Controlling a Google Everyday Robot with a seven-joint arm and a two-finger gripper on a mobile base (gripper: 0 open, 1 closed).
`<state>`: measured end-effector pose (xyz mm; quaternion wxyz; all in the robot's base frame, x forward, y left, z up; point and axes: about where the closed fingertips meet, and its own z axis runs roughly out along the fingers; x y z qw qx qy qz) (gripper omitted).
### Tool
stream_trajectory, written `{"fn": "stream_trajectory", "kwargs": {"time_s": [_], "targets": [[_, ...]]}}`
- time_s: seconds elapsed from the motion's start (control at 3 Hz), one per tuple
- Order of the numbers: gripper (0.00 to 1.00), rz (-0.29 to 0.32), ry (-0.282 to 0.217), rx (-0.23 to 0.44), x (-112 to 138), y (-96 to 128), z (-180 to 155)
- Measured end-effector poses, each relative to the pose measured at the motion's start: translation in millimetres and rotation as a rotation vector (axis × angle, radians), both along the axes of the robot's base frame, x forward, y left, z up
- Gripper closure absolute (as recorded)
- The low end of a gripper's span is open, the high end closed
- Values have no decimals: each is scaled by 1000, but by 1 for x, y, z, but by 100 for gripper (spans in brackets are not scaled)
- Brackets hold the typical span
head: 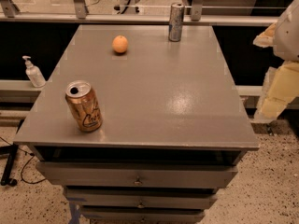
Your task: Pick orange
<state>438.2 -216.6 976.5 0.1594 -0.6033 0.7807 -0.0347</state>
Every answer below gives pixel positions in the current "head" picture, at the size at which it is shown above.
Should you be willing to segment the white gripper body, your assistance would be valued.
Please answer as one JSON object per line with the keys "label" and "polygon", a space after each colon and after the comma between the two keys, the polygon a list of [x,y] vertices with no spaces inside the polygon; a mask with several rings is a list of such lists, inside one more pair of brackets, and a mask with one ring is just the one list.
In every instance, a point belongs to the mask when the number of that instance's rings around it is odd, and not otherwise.
{"label": "white gripper body", "polygon": [[299,62],[299,0],[293,0],[278,18],[273,51],[285,61]]}

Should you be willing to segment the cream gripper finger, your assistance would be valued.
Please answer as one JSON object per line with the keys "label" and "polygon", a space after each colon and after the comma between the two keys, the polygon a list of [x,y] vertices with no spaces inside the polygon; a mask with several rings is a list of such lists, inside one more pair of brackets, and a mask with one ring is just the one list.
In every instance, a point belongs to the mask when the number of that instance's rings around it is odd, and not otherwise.
{"label": "cream gripper finger", "polygon": [[261,32],[254,38],[253,44],[261,48],[272,47],[274,44],[275,29],[276,24],[271,24],[263,32]]}
{"label": "cream gripper finger", "polygon": [[285,61],[265,74],[262,95],[254,114],[256,122],[272,122],[299,96],[299,62]]}

